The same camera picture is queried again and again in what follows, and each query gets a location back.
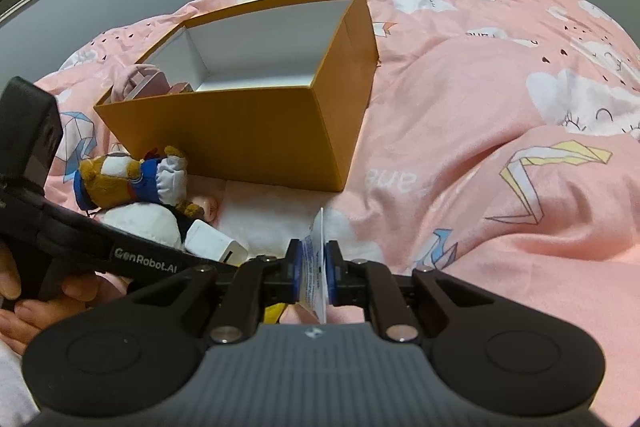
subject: finger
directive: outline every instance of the finger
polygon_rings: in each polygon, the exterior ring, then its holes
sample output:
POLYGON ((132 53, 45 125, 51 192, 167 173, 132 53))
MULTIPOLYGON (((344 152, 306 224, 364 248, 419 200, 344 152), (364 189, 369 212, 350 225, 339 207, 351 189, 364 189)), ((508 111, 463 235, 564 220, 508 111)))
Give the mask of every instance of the finger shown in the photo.
POLYGON ((116 285, 116 283, 105 277, 98 276, 98 279, 100 279, 98 294, 93 301, 87 302, 88 306, 95 307, 100 304, 106 304, 127 294, 127 287, 122 281, 116 285))
POLYGON ((9 348, 20 356, 24 355, 24 350, 27 349, 27 345, 25 343, 19 342, 15 339, 10 339, 0 333, 0 340, 2 340, 9 348))
POLYGON ((62 296, 49 302, 19 301, 14 311, 18 318, 27 324, 43 330, 67 317, 83 312, 84 309, 84 302, 62 296))
POLYGON ((20 320, 12 312, 0 311, 0 333, 8 339, 29 344, 40 330, 20 320))
POLYGON ((98 295, 100 282, 95 273, 85 273, 84 275, 70 275, 62 282, 62 291, 68 297, 89 302, 98 295))
POLYGON ((20 276, 14 256, 0 241, 0 295, 13 301, 20 296, 20 276))

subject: white card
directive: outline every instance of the white card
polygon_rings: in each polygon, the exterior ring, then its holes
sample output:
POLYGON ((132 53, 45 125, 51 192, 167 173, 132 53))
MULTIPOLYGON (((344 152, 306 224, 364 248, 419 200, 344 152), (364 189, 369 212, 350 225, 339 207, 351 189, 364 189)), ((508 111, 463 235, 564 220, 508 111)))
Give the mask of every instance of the white card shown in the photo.
POLYGON ((329 290, 324 262, 324 208, 320 209, 311 233, 302 240, 302 270, 300 273, 300 305, 326 324, 326 303, 329 290))

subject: pink comforter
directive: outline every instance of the pink comforter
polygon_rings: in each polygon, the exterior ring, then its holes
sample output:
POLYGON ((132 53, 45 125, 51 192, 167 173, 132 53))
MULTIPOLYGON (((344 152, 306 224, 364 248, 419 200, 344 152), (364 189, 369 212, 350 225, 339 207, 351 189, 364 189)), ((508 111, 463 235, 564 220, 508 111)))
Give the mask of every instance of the pink comforter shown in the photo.
MULTIPOLYGON (((76 208, 78 160, 119 146, 92 105, 120 70, 177 22, 246 1, 195 0, 109 30, 41 80, 65 123, 47 197, 76 208)), ((640 415, 640 51, 584 0, 369 6, 381 66, 344 192, 205 179, 192 191, 217 199, 215 225, 254 254, 284 252, 324 205, 348 259, 446 269, 575 323, 606 352, 595 412, 629 425, 640 415)))

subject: bed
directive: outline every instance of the bed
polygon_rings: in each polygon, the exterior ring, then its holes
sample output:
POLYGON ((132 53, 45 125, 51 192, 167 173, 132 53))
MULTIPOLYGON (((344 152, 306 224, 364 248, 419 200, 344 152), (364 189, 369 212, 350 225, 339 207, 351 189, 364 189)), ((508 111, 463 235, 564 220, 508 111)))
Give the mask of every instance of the bed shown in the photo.
MULTIPOLYGON (((39 81, 65 127, 47 198, 77 210, 78 161, 122 147, 92 109, 119 71, 178 22, 248 1, 195 0, 114 28, 39 81)), ((640 50, 585 0, 368 2, 380 66, 345 190, 192 177, 190 192, 216 200, 213 224, 252 255, 283 255, 324 206, 347 259, 395 273, 426 264, 575 323, 607 357, 593 410, 629 425, 640 415, 640 50)), ((282 320, 310 318, 289 307, 282 320)))

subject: orange box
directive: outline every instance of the orange box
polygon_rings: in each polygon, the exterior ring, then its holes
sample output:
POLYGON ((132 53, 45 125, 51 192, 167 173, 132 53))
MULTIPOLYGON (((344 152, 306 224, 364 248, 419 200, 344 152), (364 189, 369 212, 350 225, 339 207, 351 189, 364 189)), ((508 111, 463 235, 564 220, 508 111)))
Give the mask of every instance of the orange box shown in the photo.
POLYGON ((193 92, 95 111, 134 157, 173 145, 189 172, 340 191, 378 49, 367 0, 256 0, 173 28, 137 60, 193 92))

